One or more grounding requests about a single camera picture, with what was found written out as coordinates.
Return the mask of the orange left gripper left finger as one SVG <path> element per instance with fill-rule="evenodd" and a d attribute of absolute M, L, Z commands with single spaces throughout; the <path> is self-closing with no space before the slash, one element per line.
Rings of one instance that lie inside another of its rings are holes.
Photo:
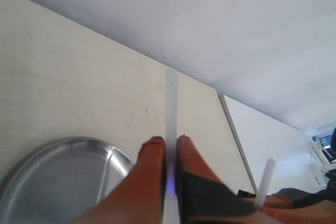
<path fill-rule="evenodd" d="M 118 186 L 72 223 L 162 223 L 165 186 L 165 141 L 155 136 Z"/>

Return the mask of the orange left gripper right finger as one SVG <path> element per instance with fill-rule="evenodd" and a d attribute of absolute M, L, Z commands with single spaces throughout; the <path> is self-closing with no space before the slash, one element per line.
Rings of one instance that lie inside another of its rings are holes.
<path fill-rule="evenodd" d="M 279 223 L 237 197 L 185 135 L 176 142 L 176 195 L 181 223 Z"/>

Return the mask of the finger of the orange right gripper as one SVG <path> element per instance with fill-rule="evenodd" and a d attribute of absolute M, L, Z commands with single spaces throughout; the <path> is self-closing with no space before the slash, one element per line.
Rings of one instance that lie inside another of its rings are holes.
<path fill-rule="evenodd" d="M 315 196 L 311 193 L 295 188 L 283 188 L 280 191 L 267 195 L 264 205 L 258 209 L 283 223 L 304 223 L 308 215 L 300 208 L 315 203 Z"/>

